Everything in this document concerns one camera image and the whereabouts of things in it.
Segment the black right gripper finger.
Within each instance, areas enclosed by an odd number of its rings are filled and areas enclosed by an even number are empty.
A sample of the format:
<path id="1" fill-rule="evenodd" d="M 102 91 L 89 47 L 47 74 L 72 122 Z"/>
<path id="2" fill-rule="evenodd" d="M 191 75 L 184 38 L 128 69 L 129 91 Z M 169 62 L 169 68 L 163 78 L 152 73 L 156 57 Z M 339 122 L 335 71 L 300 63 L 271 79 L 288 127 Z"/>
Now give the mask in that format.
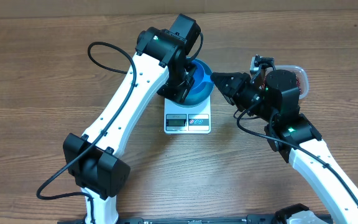
<path id="1" fill-rule="evenodd" d="M 244 86 L 244 80 L 241 79 L 229 79 L 229 80 L 216 80 L 214 82 L 218 90 L 221 92 L 225 100 L 230 105 L 235 105 L 235 98 Z"/>
<path id="2" fill-rule="evenodd" d="M 211 75 L 211 80 L 214 84 L 241 84 L 250 80 L 250 75 L 248 73 L 219 73 L 214 72 Z"/>

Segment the blue plastic measuring scoop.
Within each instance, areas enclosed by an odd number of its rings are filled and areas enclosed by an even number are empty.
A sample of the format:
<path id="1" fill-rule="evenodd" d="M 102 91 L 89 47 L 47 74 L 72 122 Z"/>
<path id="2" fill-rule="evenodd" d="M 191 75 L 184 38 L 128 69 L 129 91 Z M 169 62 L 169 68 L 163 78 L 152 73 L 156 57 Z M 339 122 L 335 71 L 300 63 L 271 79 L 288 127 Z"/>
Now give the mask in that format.
<path id="1" fill-rule="evenodd" d="M 214 83 L 211 80 L 212 70 L 205 62 L 199 59 L 194 59 L 192 64 L 196 65 L 196 70 L 193 74 L 195 82 L 191 87 L 190 94 L 209 96 L 214 88 Z"/>

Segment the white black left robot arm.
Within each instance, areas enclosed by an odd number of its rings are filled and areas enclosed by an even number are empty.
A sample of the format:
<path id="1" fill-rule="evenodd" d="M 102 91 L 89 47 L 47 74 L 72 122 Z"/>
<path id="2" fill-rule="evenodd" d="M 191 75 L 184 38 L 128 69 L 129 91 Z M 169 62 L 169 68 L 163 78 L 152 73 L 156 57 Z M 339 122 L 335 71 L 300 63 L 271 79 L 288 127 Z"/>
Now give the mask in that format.
<path id="1" fill-rule="evenodd" d="M 116 196 L 131 170 L 120 159 L 129 136 L 155 94 L 184 102 L 195 82 L 188 54 L 201 36 L 196 21 L 183 14 L 169 29 L 143 30 L 127 75 L 99 118 L 81 136 L 70 133 L 64 140 L 68 173 L 86 200 L 78 223 L 118 221 Z"/>

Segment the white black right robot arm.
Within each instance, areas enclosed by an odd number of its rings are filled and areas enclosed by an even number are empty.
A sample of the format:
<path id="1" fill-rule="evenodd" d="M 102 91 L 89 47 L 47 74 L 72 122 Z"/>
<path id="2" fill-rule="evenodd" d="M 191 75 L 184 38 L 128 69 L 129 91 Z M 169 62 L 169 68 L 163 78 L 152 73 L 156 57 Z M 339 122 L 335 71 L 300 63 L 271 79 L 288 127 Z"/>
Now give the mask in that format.
<path id="1" fill-rule="evenodd" d="M 211 75 L 242 115 L 265 120 L 260 135 L 309 183 L 336 223 L 358 223 L 358 188 L 330 153 L 321 133 L 300 113 L 296 75 L 272 70 L 261 83 L 247 73 Z"/>

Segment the teal metal bowl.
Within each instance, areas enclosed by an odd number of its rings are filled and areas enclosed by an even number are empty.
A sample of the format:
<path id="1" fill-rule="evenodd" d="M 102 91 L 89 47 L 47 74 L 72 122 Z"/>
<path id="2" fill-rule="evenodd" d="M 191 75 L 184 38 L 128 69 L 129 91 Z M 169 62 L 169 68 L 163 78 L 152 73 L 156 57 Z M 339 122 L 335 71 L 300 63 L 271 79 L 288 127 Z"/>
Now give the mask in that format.
<path id="1" fill-rule="evenodd" d="M 184 102 L 181 105 L 185 107 L 193 107 L 202 103 L 213 91 L 214 83 L 211 80 L 212 71 L 202 60 L 194 59 L 193 65 L 196 70 L 193 74 L 195 80 Z"/>

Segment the white digital kitchen scale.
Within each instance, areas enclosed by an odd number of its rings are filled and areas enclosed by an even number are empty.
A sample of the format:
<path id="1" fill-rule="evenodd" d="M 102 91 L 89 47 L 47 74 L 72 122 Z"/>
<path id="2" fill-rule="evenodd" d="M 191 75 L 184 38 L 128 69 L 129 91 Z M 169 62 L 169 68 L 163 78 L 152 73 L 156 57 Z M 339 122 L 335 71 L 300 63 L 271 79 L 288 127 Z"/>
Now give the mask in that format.
<path id="1" fill-rule="evenodd" d="M 211 132 L 211 97 L 193 106 L 164 101 L 166 134 L 209 134 Z"/>

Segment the red beans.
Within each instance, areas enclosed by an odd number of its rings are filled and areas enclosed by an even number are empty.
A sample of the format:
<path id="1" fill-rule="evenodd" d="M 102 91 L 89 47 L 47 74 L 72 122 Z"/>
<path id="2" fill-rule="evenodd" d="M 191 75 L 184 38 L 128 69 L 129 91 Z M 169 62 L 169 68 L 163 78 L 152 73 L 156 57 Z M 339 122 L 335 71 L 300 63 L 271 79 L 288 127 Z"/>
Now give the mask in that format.
<path id="1" fill-rule="evenodd" d="M 301 81 L 300 79 L 298 78 L 298 76 L 295 75 L 295 78 L 296 78 L 296 85 L 299 89 L 299 92 L 300 92 L 300 95 L 302 94 L 302 88 L 301 88 Z"/>

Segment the clear plastic container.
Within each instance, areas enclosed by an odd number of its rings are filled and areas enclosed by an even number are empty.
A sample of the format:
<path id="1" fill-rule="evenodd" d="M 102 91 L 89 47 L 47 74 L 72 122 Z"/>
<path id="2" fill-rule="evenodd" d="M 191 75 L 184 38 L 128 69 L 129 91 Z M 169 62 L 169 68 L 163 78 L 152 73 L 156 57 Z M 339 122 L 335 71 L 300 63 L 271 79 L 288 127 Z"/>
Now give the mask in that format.
<path id="1" fill-rule="evenodd" d="M 303 68 L 297 65 L 276 65 L 275 68 L 278 70 L 288 70 L 290 72 L 294 72 L 297 79 L 299 80 L 299 87 L 300 87 L 299 99 L 302 100 L 307 96 L 310 90 L 310 84 L 309 84 L 307 73 Z"/>

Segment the black mounting rail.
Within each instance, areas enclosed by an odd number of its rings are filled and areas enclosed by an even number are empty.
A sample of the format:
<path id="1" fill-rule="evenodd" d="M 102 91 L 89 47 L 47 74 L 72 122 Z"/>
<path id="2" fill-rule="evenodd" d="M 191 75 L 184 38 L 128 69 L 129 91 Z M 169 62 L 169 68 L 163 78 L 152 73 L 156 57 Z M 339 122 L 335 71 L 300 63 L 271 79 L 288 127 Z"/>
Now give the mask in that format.
<path id="1" fill-rule="evenodd" d="M 247 215 L 246 217 L 219 217 L 219 218 L 166 218 L 148 219 L 124 218 L 118 219 L 118 224 L 274 224 L 277 223 L 275 214 Z"/>

